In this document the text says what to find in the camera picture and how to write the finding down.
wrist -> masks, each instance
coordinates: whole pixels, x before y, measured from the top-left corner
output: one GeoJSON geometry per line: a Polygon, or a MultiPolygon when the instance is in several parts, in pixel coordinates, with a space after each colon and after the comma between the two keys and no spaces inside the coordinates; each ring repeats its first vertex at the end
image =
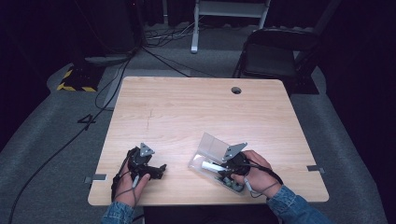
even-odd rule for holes
{"type": "Polygon", "coordinates": [[[265,195],[265,197],[267,197],[267,198],[273,198],[279,192],[279,190],[281,188],[282,188],[282,185],[276,181],[275,184],[267,187],[267,189],[265,189],[262,192],[262,194],[265,195]]]}

chair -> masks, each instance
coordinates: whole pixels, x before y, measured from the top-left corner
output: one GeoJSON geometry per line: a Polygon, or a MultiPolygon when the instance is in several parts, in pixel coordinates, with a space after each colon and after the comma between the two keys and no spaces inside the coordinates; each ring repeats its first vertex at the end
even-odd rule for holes
{"type": "Polygon", "coordinates": [[[318,43],[318,35],[306,30],[257,30],[247,38],[233,77],[240,78],[244,75],[279,79],[285,85],[288,95],[292,95],[299,81],[310,78],[313,69],[309,73],[309,69],[302,68],[309,60],[315,59],[318,43]],[[300,51],[304,56],[295,59],[294,51],[300,51]]]}

wooden table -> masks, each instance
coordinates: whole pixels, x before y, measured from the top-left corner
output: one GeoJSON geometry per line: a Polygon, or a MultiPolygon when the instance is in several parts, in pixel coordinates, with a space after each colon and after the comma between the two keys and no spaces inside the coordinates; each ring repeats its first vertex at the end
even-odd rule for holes
{"type": "Polygon", "coordinates": [[[145,143],[150,166],[167,164],[163,178],[148,182],[140,205],[262,203],[240,196],[188,168],[204,133],[229,145],[247,142],[284,183],[309,202],[329,199],[283,84],[278,80],[195,77],[126,77],[93,181],[91,205],[108,205],[112,178],[129,149],[145,143]],[[232,87],[241,89],[232,93],[232,87]]]}

black cable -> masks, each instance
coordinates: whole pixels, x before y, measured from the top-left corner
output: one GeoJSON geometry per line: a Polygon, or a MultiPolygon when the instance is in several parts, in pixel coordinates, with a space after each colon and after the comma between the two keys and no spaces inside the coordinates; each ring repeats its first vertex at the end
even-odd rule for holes
{"type": "Polygon", "coordinates": [[[188,26],[188,27],[186,27],[184,29],[181,29],[181,32],[176,32],[176,30],[174,30],[174,31],[172,31],[171,34],[167,34],[166,32],[169,31],[169,30],[166,30],[161,35],[157,35],[157,36],[153,36],[153,37],[146,37],[146,39],[155,39],[155,38],[159,37],[157,44],[147,43],[146,47],[147,48],[163,47],[163,46],[167,45],[168,43],[170,43],[173,40],[179,40],[179,39],[182,39],[182,38],[186,37],[187,35],[192,35],[192,34],[183,35],[183,33],[185,31],[189,32],[190,30],[191,30],[191,26],[188,26]]]}
{"type": "Polygon", "coordinates": [[[155,54],[151,53],[150,51],[148,51],[147,49],[142,47],[142,50],[144,50],[145,52],[147,52],[148,54],[150,54],[151,56],[153,56],[154,58],[158,59],[160,62],[166,64],[167,66],[169,66],[170,68],[172,68],[173,70],[177,71],[178,73],[180,73],[181,75],[185,76],[185,77],[190,77],[187,74],[184,74],[180,71],[178,71],[175,67],[173,67],[172,65],[170,65],[169,63],[164,62],[162,59],[160,59],[159,57],[157,57],[155,54]]]}
{"type": "Polygon", "coordinates": [[[156,56],[158,56],[158,57],[161,57],[161,58],[163,58],[163,59],[165,59],[165,60],[167,60],[167,61],[170,61],[170,62],[172,62],[172,63],[177,63],[178,65],[181,65],[181,66],[183,66],[183,67],[190,68],[191,70],[197,71],[197,72],[199,72],[199,73],[202,73],[202,74],[208,75],[208,76],[210,76],[210,77],[215,77],[215,76],[213,76],[213,75],[211,75],[211,74],[208,74],[208,73],[206,73],[206,72],[203,72],[203,71],[200,71],[200,70],[198,70],[198,69],[195,69],[195,68],[189,67],[189,66],[187,66],[187,65],[185,65],[185,64],[178,63],[178,62],[176,62],[176,61],[173,61],[173,60],[171,60],[171,59],[165,58],[165,57],[163,57],[163,56],[161,56],[161,55],[159,55],[159,54],[155,54],[155,55],[156,55],[156,56]]]}
{"type": "MultiPolygon", "coordinates": [[[[125,68],[128,65],[128,63],[125,64],[125,66],[123,67],[122,70],[122,76],[123,73],[125,72],[125,68]]],[[[106,108],[108,106],[108,104],[111,102],[111,100],[113,99],[113,97],[116,95],[116,91],[113,93],[113,95],[111,96],[110,100],[106,103],[106,105],[104,106],[104,108],[106,108]]],[[[20,190],[20,192],[17,195],[17,198],[14,201],[14,204],[12,205],[11,208],[11,212],[9,214],[9,218],[8,218],[8,224],[12,223],[12,218],[14,216],[14,212],[15,212],[15,208],[17,206],[18,200],[20,199],[21,195],[23,194],[24,190],[27,188],[27,186],[29,185],[29,183],[33,180],[33,178],[35,178],[35,176],[54,158],[56,157],[59,153],[61,153],[66,147],[68,147],[74,140],[76,140],[77,137],[79,137],[80,134],[82,134],[85,129],[91,125],[91,123],[97,118],[99,117],[100,114],[102,114],[102,112],[104,111],[104,109],[102,108],[94,117],[93,119],[89,120],[87,122],[87,124],[75,135],[73,136],[66,144],[64,144],[58,151],[56,151],[51,157],[49,157],[31,176],[30,178],[26,181],[26,183],[23,185],[22,189],[20,190]]]]}
{"type": "Polygon", "coordinates": [[[145,215],[143,214],[143,215],[140,215],[140,216],[138,216],[138,217],[135,217],[134,218],[134,220],[132,220],[132,222],[135,222],[135,221],[137,221],[138,219],[140,219],[140,218],[142,218],[142,217],[144,217],[145,215]]]}
{"type": "Polygon", "coordinates": [[[120,69],[121,69],[123,66],[124,66],[124,63],[119,67],[119,69],[117,69],[117,74],[113,77],[113,79],[111,79],[111,80],[99,91],[99,93],[96,95],[96,97],[95,97],[95,106],[96,106],[96,108],[104,109],[105,111],[114,111],[114,110],[112,110],[112,109],[106,109],[105,107],[99,106],[99,105],[97,104],[97,99],[98,99],[99,95],[103,92],[103,90],[105,90],[114,80],[116,80],[116,78],[119,76],[120,69]]]}

denim sleeve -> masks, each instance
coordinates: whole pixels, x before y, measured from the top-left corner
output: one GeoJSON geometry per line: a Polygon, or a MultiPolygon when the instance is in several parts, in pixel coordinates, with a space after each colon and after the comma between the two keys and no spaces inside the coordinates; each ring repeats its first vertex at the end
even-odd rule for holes
{"type": "Polygon", "coordinates": [[[114,202],[107,208],[107,211],[102,217],[101,223],[131,224],[133,220],[134,220],[134,209],[131,206],[125,203],[114,202]]]}
{"type": "Polygon", "coordinates": [[[294,194],[286,186],[282,186],[267,204],[274,214],[287,224],[332,223],[317,209],[311,207],[303,197],[294,194]]]}

